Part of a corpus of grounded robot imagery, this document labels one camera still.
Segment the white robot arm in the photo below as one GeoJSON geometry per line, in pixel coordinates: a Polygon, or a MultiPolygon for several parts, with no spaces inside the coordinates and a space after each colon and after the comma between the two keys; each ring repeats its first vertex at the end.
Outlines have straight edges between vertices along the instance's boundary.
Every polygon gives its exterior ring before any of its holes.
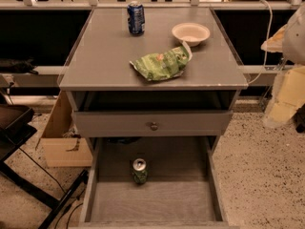
{"type": "Polygon", "coordinates": [[[263,123],[270,128],[286,124],[305,105],[305,6],[300,6],[261,49],[281,52],[284,63],[274,79],[272,99],[263,123]]]}

